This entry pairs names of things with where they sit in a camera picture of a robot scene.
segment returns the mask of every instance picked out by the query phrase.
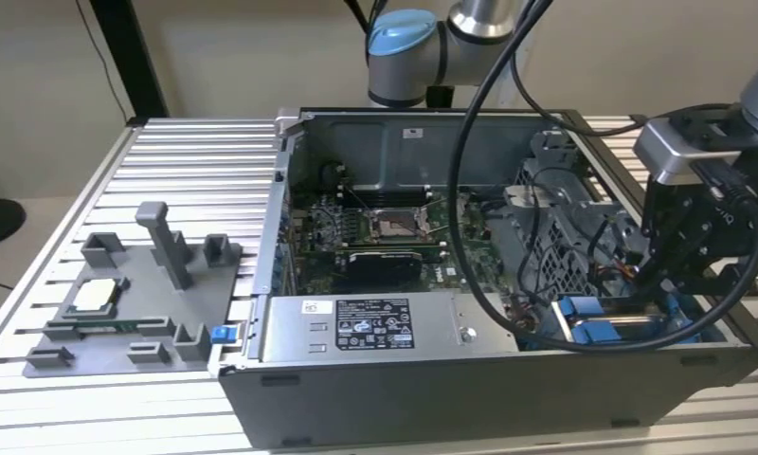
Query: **screw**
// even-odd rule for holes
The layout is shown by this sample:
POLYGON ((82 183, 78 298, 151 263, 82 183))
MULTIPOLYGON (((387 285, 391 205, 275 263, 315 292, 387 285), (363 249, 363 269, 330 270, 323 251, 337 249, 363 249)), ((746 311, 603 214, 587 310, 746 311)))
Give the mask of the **screw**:
POLYGON ((721 201, 723 199, 723 193, 717 187, 710 187, 709 192, 717 201, 721 201))
POLYGON ((471 327, 459 328, 459 339, 463 343, 471 343, 477 338, 477 331, 471 327))

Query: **aluminum extrusion table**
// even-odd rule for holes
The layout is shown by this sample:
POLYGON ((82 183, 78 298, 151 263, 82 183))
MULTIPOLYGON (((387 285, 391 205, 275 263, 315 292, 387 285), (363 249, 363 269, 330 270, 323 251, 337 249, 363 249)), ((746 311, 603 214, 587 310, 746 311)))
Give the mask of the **aluminum extrusion table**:
MULTIPOLYGON (((587 121, 603 129, 625 125, 629 119, 587 121)), ((631 153, 637 135, 610 137, 605 143, 638 182, 645 182, 647 172, 631 153)), ((125 130, 0 309, 0 453, 251 450, 207 373, 27 379, 22 356, 37 345, 38 329, 53 317, 81 270, 79 244, 86 235, 115 231, 125 244, 145 242, 145 230, 134 223, 135 207, 145 200, 169 204, 170 226, 189 242, 223 232, 243 245, 229 320, 247 317, 273 141, 271 120, 154 119, 145 127, 125 130)), ((745 299, 745 304, 758 318, 758 299, 745 299)), ((651 428, 327 453, 758 453, 758 371, 731 388, 697 393, 651 428)))

